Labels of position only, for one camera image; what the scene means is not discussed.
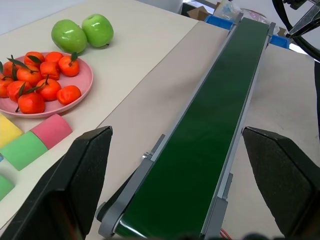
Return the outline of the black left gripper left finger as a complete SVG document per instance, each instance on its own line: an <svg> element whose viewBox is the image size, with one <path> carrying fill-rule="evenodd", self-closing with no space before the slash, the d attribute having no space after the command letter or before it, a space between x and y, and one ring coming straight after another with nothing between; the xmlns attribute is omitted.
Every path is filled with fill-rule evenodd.
<svg viewBox="0 0 320 240"><path fill-rule="evenodd" d="M2 240L84 240L104 185L111 126L83 133L47 170L9 223Z"/></svg>

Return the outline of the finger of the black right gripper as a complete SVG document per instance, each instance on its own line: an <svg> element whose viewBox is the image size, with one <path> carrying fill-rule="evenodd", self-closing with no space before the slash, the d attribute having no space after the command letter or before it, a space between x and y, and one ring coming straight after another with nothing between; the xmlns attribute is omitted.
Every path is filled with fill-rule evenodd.
<svg viewBox="0 0 320 240"><path fill-rule="evenodd" d="M287 38L300 37L320 26L320 5L314 4L308 12L292 27Z"/></svg>

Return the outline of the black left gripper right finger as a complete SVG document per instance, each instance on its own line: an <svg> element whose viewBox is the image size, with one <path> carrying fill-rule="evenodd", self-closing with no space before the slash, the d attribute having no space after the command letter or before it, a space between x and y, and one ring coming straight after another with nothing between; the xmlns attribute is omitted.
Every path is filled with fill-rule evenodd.
<svg viewBox="0 0 320 240"><path fill-rule="evenodd" d="M288 137L245 127L255 182L286 238L320 238L320 168Z"/></svg>

